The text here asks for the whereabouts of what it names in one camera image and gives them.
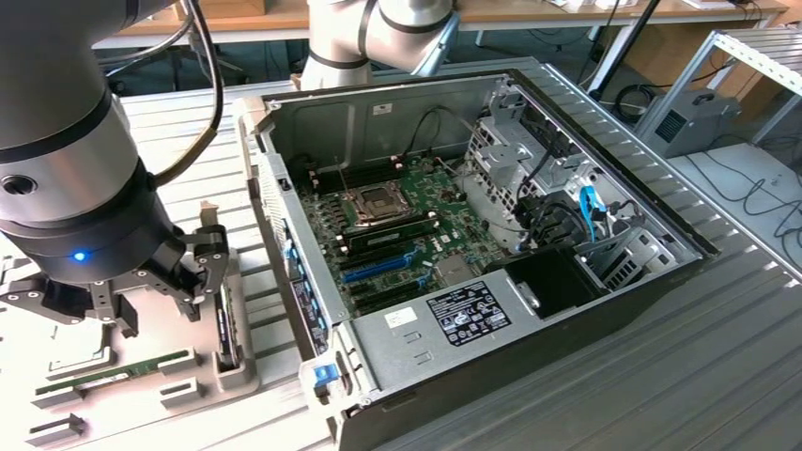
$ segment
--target ribbed metal surface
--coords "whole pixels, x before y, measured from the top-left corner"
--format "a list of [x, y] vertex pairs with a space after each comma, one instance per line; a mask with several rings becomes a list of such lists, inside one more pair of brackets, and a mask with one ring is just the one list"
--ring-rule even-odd
[[563, 108], [722, 249], [626, 329], [386, 449], [793, 449], [802, 443], [802, 288], [547, 70]]
[[802, 32], [794, 28], [717, 32], [715, 46], [802, 96]]
[[[802, 295], [771, 258], [655, 164], [615, 124], [532, 59], [458, 65], [444, 73], [515, 67], [535, 80], [638, 177], [723, 249], [706, 273], [667, 295], [620, 333], [454, 412], [391, 448], [783, 449], [802, 440]], [[399, 73], [386, 79], [402, 78]], [[227, 100], [288, 89], [235, 88]], [[205, 126], [208, 91], [124, 100], [152, 171]], [[328, 429], [298, 386], [298, 349], [248, 207], [231, 116], [213, 146], [161, 190], [192, 228], [199, 202], [220, 206], [243, 258], [263, 388], [253, 396], [101, 441], [97, 449], [181, 437], [181, 449], [331, 449]]]

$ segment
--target warning label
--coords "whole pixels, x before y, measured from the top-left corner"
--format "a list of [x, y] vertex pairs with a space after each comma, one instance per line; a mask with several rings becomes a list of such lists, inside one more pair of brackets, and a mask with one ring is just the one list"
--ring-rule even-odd
[[484, 282], [427, 301], [448, 343], [462, 346], [511, 324]]

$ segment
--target gray electronic device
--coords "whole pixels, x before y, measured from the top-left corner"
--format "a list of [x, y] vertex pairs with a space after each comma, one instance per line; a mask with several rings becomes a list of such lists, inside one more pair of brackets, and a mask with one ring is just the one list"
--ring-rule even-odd
[[[239, 107], [300, 384], [339, 449], [374, 449], [620, 329], [718, 253], [515, 70]], [[590, 193], [595, 238], [560, 214]]]
[[[654, 107], [663, 98], [654, 98], [638, 121], [635, 134], [640, 134], [639, 126], [648, 122]], [[642, 136], [643, 142], [663, 158], [699, 152], [707, 149], [717, 136], [730, 130], [739, 114], [741, 105], [735, 98], [725, 97], [707, 88], [683, 92], [654, 132]]]

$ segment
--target cpu socket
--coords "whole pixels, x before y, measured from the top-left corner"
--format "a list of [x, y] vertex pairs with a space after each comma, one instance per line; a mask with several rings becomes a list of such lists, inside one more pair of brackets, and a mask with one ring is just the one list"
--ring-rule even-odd
[[410, 212], [410, 204], [395, 181], [358, 188], [352, 193], [354, 209], [359, 216], [356, 226], [374, 226]]

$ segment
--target blue latch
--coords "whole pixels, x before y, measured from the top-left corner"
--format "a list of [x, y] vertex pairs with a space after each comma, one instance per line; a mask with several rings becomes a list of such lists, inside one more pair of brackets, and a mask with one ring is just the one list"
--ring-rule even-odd
[[592, 225], [592, 209], [600, 212], [607, 212], [607, 206], [599, 201], [599, 195], [592, 186], [587, 185], [579, 190], [579, 210], [586, 219], [587, 228], [590, 229], [590, 240], [596, 241], [596, 231]]
[[322, 387], [328, 382], [334, 382], [339, 379], [338, 366], [335, 364], [318, 366], [315, 368], [315, 388]]

